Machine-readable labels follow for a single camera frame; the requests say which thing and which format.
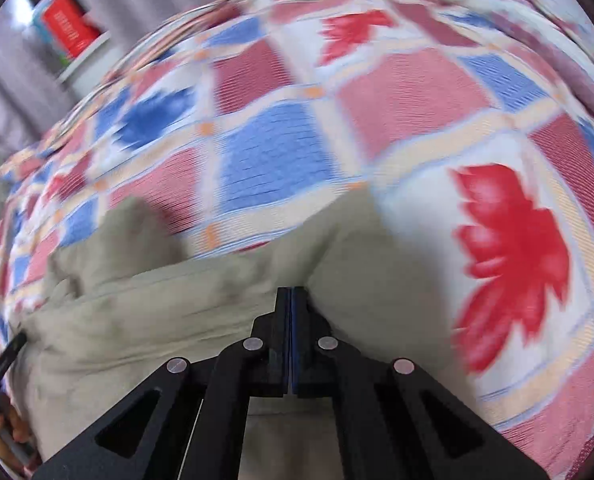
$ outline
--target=screw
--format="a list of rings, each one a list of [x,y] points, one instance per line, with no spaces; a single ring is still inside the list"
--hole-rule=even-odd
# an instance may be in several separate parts
[[[410,375],[414,372],[414,363],[410,359],[397,359],[394,364],[395,372],[402,375]]]
[[[180,357],[170,359],[170,361],[168,361],[168,363],[166,364],[166,368],[171,374],[180,374],[181,372],[186,370],[187,366],[188,363],[186,362],[186,360],[181,359]]]
[[[258,337],[249,337],[244,341],[244,348],[246,350],[259,350],[262,346],[264,346],[264,342]]]
[[[339,341],[337,341],[334,337],[327,335],[319,339],[317,344],[322,350],[334,350],[339,346]]]

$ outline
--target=pink square pattern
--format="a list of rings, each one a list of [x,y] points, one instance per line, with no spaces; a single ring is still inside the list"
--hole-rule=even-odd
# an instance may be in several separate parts
[[[548,406],[502,434],[553,478],[573,465],[593,424],[594,352]]]
[[[477,82],[433,48],[388,56],[338,97],[371,158],[396,140],[436,132],[490,106]]]
[[[530,137],[570,186],[594,227],[594,159],[576,123],[561,114]]]
[[[436,20],[427,6],[422,4],[400,4],[393,2],[397,12],[405,19],[416,23],[430,37],[447,46],[477,46],[470,38],[466,38],[451,26]]]
[[[114,190],[110,208],[127,196],[141,196],[161,213],[172,234],[196,224],[195,186],[198,177],[197,149],[189,148],[168,157],[149,173]]]
[[[586,461],[586,459],[590,456],[594,450],[594,435],[584,444],[582,450],[580,451],[579,455],[576,459],[574,459],[573,466],[570,468],[568,473],[566,474],[566,480],[570,480],[574,478],[574,476],[579,471],[582,464]]]
[[[148,89],[159,81],[163,76],[168,74],[177,66],[177,61],[174,59],[164,59],[163,61],[154,62],[148,68],[144,69],[140,74],[141,79],[136,83],[132,94],[132,100],[139,99]]]
[[[292,20],[309,14],[320,12],[326,9],[334,9],[342,6],[350,0],[319,0],[317,2],[285,2],[272,6],[270,19],[275,23],[289,23]]]
[[[4,210],[1,213],[1,221],[0,221],[0,247],[4,241],[4,233],[8,232],[8,226],[10,225],[10,208],[8,204],[4,206]]]
[[[32,283],[43,278],[43,275],[46,273],[48,256],[57,248],[58,243],[59,233],[56,230],[39,242],[28,265],[26,283]]]
[[[222,114],[241,110],[268,92],[292,84],[288,70],[266,40],[212,65],[217,80],[215,97]]]
[[[237,4],[233,2],[225,2],[224,4],[217,6],[214,10],[210,10],[208,13],[201,16],[201,19],[198,21],[203,22],[202,30],[210,30],[211,28],[218,27],[230,20],[234,20],[241,15],[242,10]]]
[[[508,52],[517,56],[535,72],[544,76],[549,82],[554,84],[559,80],[557,72],[539,54],[523,46],[521,43],[511,46]]]
[[[34,211],[34,207],[37,205],[37,200],[39,200],[39,194],[35,193],[28,197],[28,202],[26,202],[26,208],[24,209],[24,214],[26,215],[26,219],[32,216],[32,212]]]
[[[65,159],[69,155],[72,155],[73,153],[77,153],[81,149],[81,146],[84,143],[84,138],[86,136],[87,130],[88,122],[86,121],[83,121],[79,126],[75,128],[75,131],[73,131],[70,134],[68,142],[66,142],[64,147],[61,149],[61,152],[59,153],[61,160]]]

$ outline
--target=white shelf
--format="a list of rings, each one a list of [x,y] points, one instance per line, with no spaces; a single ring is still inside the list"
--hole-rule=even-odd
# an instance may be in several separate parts
[[[104,43],[106,43],[109,40],[110,32],[104,32],[102,35],[100,35],[88,46],[87,49],[85,49],[81,54],[79,54],[61,74],[59,74],[58,81],[64,84],[68,80],[68,78],[71,77],[79,67],[81,67],[85,60],[92,56],[96,50],[98,50]]]

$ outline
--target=red flower pattern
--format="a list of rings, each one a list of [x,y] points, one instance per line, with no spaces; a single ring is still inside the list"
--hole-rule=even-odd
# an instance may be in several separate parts
[[[453,173],[466,213],[477,225],[454,235],[472,257],[472,278],[489,278],[455,323],[455,343],[469,370],[483,372],[500,354],[513,324],[524,344],[537,338],[546,314],[546,288],[561,308],[568,298],[570,256],[552,211],[535,208],[517,174],[501,164]]]
[[[362,14],[346,14],[325,19],[322,34],[331,41],[322,52],[319,66],[346,56],[358,45],[368,42],[373,25],[394,27],[395,22],[383,10],[369,10]]]

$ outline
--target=blanket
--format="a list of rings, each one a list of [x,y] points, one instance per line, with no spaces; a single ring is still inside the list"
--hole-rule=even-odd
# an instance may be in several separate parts
[[[368,186],[434,273],[481,413],[571,474],[594,445],[594,47],[555,11],[220,0],[165,22],[1,168],[0,351],[50,254],[127,196],[213,258]]]

